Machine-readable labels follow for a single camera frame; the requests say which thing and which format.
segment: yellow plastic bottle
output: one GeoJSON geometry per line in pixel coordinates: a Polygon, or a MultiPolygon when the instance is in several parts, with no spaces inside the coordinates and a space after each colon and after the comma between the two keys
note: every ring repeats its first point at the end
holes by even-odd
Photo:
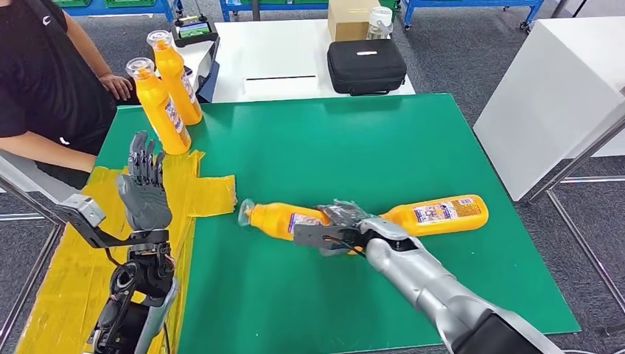
{"type": "Polygon", "coordinates": [[[399,205],[380,217],[400,225],[412,236],[474,230],[488,221],[486,204],[477,195],[399,205]]]}
{"type": "Polygon", "coordinates": [[[148,58],[135,58],[126,64],[126,72],[135,79],[137,97],[147,119],[170,155],[181,155],[189,150],[191,137],[165,84],[154,73],[154,62],[148,58]]]}
{"type": "Polygon", "coordinates": [[[172,34],[164,30],[154,31],[147,35],[147,42],[154,50],[156,67],[182,121],[185,125],[198,124],[202,120],[200,103],[184,72],[184,60],[173,48],[172,34]]]}
{"type": "Polygon", "coordinates": [[[289,241],[293,240],[293,227],[296,224],[328,223],[328,217],[318,210],[284,203],[255,204],[252,200],[245,199],[239,210],[239,225],[252,225],[271,237],[289,241]]]}

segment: robotic arm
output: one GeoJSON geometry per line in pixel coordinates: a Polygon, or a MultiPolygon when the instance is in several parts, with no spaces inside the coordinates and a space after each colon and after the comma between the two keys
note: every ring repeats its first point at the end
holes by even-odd
{"type": "Polygon", "coordinates": [[[92,198],[74,194],[59,204],[65,221],[91,247],[104,248],[116,265],[109,297],[88,338],[85,354],[145,354],[163,328],[169,345],[165,317],[178,292],[169,232],[165,229],[172,213],[163,188],[164,154],[153,161],[154,141],[146,147],[146,138],[144,131],[134,136],[128,157],[129,175],[117,178],[119,196],[133,229],[127,240],[98,227],[105,216],[92,198]],[[111,256],[109,248],[117,246],[129,246],[123,264],[111,256]],[[133,302],[135,293],[144,294],[144,300],[133,302]]]}
{"type": "Polygon", "coordinates": [[[563,354],[514,312],[462,285],[400,226],[336,201],[320,209],[333,226],[296,225],[293,242],[336,253],[358,250],[437,329],[454,354],[563,354]]]}

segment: bottle cap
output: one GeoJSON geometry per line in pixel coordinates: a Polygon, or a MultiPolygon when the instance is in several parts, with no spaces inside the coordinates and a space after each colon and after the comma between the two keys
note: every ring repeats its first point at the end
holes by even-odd
{"type": "Polygon", "coordinates": [[[147,79],[154,75],[154,62],[149,58],[134,58],[126,64],[126,72],[135,79],[147,79]]]}
{"type": "Polygon", "coordinates": [[[239,217],[238,217],[239,225],[247,226],[250,224],[251,213],[255,206],[256,204],[254,204],[254,202],[249,198],[245,199],[241,203],[241,208],[239,209],[239,217]]]}
{"type": "Polygon", "coordinates": [[[386,27],[391,26],[391,23],[393,22],[393,11],[384,6],[374,7],[369,15],[369,24],[378,26],[378,21],[381,21],[386,27]]]}
{"type": "Polygon", "coordinates": [[[164,29],[152,31],[147,35],[147,42],[152,48],[157,50],[169,49],[172,46],[173,40],[172,34],[164,29]]]}

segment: green tabletop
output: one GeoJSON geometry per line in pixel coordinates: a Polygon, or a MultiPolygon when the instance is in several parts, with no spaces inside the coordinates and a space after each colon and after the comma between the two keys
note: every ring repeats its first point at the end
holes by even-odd
{"type": "MultiPolygon", "coordinates": [[[[579,330],[497,176],[449,94],[204,105],[190,127],[201,176],[237,177],[239,200],[313,207],[339,198],[371,213],[475,193],[490,211],[472,232],[423,237],[475,293],[544,333],[579,330]]],[[[97,164],[124,165],[140,108],[120,110],[97,164]]],[[[201,218],[179,353],[336,353],[440,343],[360,257],[201,218]]]]}

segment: yellow tape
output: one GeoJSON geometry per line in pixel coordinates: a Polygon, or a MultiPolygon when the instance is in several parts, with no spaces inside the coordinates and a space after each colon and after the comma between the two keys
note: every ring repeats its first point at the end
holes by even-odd
{"type": "MultiPolygon", "coordinates": [[[[167,156],[163,162],[164,185],[173,219],[170,227],[175,276],[180,291],[172,305],[167,326],[172,353],[181,334],[195,219],[198,216],[226,214],[236,204],[234,176],[198,178],[203,153],[167,156]]],[[[81,192],[89,195],[105,212],[101,228],[117,238],[126,238],[130,227],[117,195],[118,170],[96,167],[81,192]]],[[[112,249],[124,261],[126,247],[112,249]]],[[[108,283],[115,266],[102,249],[91,248],[67,226],[41,285],[35,305],[22,332],[16,353],[81,353],[108,297],[108,283]]],[[[163,333],[153,341],[150,354],[164,353],[163,333]]]]}

